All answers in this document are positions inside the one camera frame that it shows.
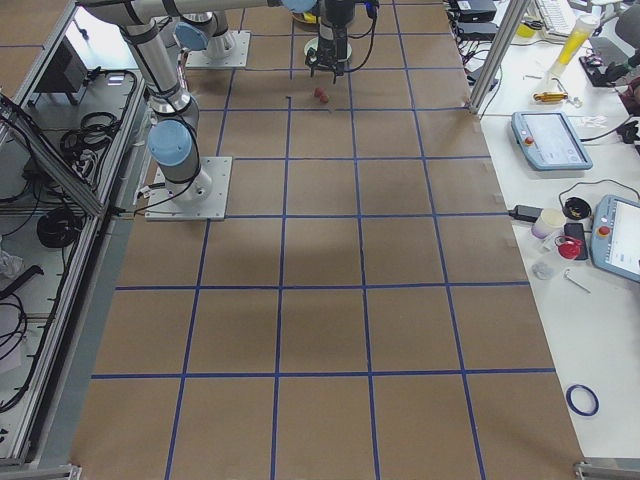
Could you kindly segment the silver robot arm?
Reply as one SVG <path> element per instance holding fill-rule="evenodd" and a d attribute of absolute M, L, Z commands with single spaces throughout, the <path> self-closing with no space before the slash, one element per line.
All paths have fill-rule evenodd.
<path fill-rule="evenodd" d="M 224 12 L 181 15 L 174 29 L 177 44 L 188 51 L 202 52 L 211 59 L 228 57 L 235 48 Z"/>
<path fill-rule="evenodd" d="M 171 201 L 186 203 L 209 196 L 211 176 L 204 172 L 197 143 L 199 107 L 181 84 L 176 62 L 160 37 L 157 18 L 177 18 L 202 35 L 204 43 L 227 32 L 228 10 L 283 7 L 292 13 L 319 9 L 318 47 L 310 49 L 306 64 L 314 72 L 330 71 L 335 78 L 349 70 L 348 27 L 355 16 L 355 1 L 78 1 L 98 20 L 118 27 L 150 94 L 157 117 L 148 148 L 165 178 Z"/>

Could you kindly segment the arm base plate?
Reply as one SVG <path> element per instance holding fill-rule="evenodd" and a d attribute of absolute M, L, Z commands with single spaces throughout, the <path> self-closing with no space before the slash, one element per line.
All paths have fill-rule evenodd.
<path fill-rule="evenodd" d="M 202 157 L 201 170 L 189 189 L 178 196 L 184 185 L 168 184 L 168 188 L 150 193 L 152 206 L 144 210 L 149 221 L 199 221 L 225 218 L 233 159 Z"/>
<path fill-rule="evenodd" d="M 189 52 L 188 69 L 229 70 L 244 68 L 248 60 L 251 32 L 248 30 L 228 30 L 222 35 L 211 37 L 204 50 Z"/>

